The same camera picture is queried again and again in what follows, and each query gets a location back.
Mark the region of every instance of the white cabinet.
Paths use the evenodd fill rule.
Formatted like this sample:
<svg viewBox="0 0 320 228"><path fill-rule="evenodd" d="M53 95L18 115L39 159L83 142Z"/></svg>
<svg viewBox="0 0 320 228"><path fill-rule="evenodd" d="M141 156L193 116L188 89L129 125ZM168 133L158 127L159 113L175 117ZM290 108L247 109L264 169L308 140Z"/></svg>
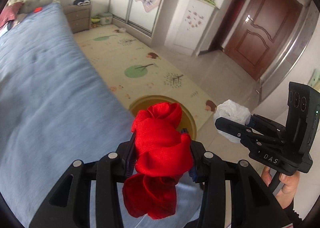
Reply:
<svg viewBox="0 0 320 228"><path fill-rule="evenodd" d="M214 6L202 0L179 0L167 36L166 46L169 46L173 51L192 55L214 10Z"/></svg>

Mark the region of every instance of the storage box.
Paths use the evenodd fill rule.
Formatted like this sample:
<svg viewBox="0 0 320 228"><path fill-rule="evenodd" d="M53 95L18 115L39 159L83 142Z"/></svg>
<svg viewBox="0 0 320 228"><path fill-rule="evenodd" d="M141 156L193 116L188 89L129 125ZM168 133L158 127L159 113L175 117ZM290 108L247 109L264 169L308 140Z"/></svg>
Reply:
<svg viewBox="0 0 320 228"><path fill-rule="evenodd" d="M112 23L112 13L100 13L98 14L100 18L100 24L101 25L106 25L106 24L111 24Z"/></svg>

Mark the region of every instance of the red pillow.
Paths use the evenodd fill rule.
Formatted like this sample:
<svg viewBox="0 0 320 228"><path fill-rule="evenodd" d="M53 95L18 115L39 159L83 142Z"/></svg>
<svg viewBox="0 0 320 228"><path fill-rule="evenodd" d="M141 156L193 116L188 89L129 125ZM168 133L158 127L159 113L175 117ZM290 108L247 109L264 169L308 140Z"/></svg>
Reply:
<svg viewBox="0 0 320 228"><path fill-rule="evenodd" d="M0 14L0 28L4 26L8 21L15 20L17 13L19 12L22 2L14 3L13 5L5 7Z"/></svg>

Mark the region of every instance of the yellow round object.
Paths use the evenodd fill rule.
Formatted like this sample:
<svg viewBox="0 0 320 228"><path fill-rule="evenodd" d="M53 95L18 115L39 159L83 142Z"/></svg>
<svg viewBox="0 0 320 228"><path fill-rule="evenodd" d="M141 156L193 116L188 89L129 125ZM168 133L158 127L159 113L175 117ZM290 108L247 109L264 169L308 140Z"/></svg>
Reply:
<svg viewBox="0 0 320 228"><path fill-rule="evenodd" d="M129 111L136 116L139 110L146 110L149 106L161 103L161 102L170 102L170 103L178 103L178 101L167 97L167 96L160 96L160 95L152 95L152 96L143 96L133 102L129 106ZM182 119L177 128L177 131L181 131L183 128L187 128L190 134L190 137L195 140L197 134L196 122L193 119L191 113L186 109L181 103L179 103L182 108Z"/></svg>

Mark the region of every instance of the screw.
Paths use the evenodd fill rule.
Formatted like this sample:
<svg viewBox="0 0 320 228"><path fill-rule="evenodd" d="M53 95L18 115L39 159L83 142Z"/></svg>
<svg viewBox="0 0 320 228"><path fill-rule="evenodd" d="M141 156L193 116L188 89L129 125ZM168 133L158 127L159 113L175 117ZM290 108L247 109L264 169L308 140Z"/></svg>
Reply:
<svg viewBox="0 0 320 228"><path fill-rule="evenodd" d="M240 161L240 166L242 166L242 167L248 167L248 166L249 166L249 163L248 163L247 161L242 160L242 161Z"/></svg>
<svg viewBox="0 0 320 228"><path fill-rule="evenodd" d="M213 153L210 152L210 151L207 151L207 152L204 153L204 156L205 156L207 159L211 159L211 158L213 158Z"/></svg>
<svg viewBox="0 0 320 228"><path fill-rule="evenodd" d="M76 160L76 161L73 162L73 166L74 167L80 167L81 164L82 164L82 162L80 160Z"/></svg>
<svg viewBox="0 0 320 228"><path fill-rule="evenodd" d="M118 157L118 153L116 152L111 152L108 154L109 159L115 159L116 157Z"/></svg>

